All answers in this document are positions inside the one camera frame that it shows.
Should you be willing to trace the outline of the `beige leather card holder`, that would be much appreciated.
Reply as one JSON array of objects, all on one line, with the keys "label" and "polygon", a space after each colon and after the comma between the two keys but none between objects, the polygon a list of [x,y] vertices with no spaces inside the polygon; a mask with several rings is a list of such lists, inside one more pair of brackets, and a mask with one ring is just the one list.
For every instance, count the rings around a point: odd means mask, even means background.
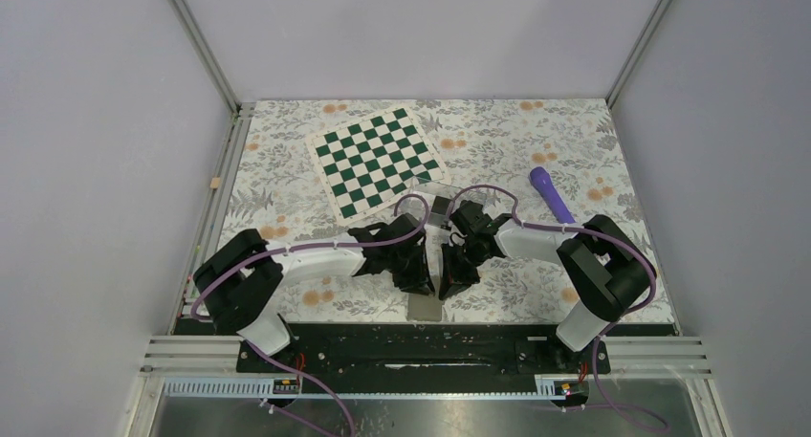
[{"label": "beige leather card holder", "polygon": [[409,295],[406,319],[412,322],[441,322],[444,302],[435,295]]}]

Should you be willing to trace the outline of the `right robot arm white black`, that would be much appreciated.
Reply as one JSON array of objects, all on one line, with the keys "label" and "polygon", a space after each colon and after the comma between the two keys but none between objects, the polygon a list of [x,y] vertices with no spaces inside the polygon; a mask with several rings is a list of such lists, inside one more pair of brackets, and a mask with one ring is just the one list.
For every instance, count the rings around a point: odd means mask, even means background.
[{"label": "right robot arm white black", "polygon": [[464,200],[449,220],[462,241],[442,247],[438,295],[445,299],[480,280],[478,269],[493,258],[528,258],[560,265],[579,302],[556,329],[548,347],[554,367],[571,372],[586,359],[586,347],[630,312],[646,291],[655,291],[649,261],[607,216],[581,226],[520,223],[511,213],[497,217]]}]

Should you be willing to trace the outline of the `green white chessboard mat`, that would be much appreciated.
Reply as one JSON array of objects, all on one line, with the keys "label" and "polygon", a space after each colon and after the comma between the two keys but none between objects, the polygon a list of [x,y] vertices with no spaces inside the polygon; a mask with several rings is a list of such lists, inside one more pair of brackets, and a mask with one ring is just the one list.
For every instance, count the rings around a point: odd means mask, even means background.
[{"label": "green white chessboard mat", "polygon": [[340,226],[392,206],[417,180],[451,181],[436,145],[404,106],[318,131],[305,144]]}]

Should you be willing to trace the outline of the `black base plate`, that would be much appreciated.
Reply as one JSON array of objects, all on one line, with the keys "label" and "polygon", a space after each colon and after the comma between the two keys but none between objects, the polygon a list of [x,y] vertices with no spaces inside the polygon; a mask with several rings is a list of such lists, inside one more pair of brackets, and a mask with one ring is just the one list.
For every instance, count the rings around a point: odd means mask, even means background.
[{"label": "black base plate", "polygon": [[304,323],[275,359],[340,394],[524,393],[537,375],[611,371],[603,343],[572,352],[551,324]]}]

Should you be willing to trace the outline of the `floral tablecloth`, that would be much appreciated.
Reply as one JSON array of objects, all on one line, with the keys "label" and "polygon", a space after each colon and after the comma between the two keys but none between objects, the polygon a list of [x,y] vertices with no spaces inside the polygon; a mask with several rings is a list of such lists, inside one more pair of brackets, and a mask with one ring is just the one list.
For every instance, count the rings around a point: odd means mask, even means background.
[{"label": "floral tablecloth", "polygon": [[[258,102],[218,241],[243,229],[284,243],[340,233],[305,141],[390,107],[388,100]],[[654,256],[602,99],[422,99],[408,108],[445,161],[452,186],[484,185],[491,215],[508,211],[517,198],[520,219],[553,222],[528,178],[542,167],[578,221],[606,215],[642,253]],[[544,262],[495,259],[480,275],[479,284],[444,303],[443,321],[557,322],[577,300],[564,270]],[[287,320],[310,322],[403,322],[407,302],[385,273],[302,281],[281,287],[272,300]]]}]

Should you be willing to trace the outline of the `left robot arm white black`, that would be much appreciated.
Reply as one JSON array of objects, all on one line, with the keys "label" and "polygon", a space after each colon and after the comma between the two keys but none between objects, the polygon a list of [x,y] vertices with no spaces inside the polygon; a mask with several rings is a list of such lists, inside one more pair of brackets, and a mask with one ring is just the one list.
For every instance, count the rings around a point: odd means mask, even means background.
[{"label": "left robot arm white black", "polygon": [[425,236],[424,222],[408,213],[322,242],[289,246],[272,246],[257,229],[245,229],[193,273],[199,296],[190,314],[212,322],[218,335],[243,338],[270,368],[283,371],[296,361],[297,348],[284,318],[270,306],[279,287],[390,273],[403,291],[431,292]]}]

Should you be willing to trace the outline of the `clear acrylic card box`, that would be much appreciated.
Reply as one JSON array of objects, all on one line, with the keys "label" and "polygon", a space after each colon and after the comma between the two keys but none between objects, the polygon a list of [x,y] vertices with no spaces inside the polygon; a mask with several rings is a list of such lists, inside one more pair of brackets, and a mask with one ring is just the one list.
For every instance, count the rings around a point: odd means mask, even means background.
[{"label": "clear acrylic card box", "polygon": [[409,180],[406,193],[426,200],[429,211],[428,226],[449,229],[449,207],[454,211],[464,200],[480,203],[480,193],[475,190],[467,191],[456,198],[461,190],[460,186],[414,177]]}]

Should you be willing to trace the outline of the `purple pen-shaped tool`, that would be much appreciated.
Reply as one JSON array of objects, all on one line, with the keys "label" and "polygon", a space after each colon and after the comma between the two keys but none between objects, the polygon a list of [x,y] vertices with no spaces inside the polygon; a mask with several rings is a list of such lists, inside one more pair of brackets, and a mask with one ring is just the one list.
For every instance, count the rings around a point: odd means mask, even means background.
[{"label": "purple pen-shaped tool", "polygon": [[546,169],[542,166],[533,168],[529,174],[529,181],[559,223],[575,223],[571,211],[560,197],[553,183],[552,176]]}]

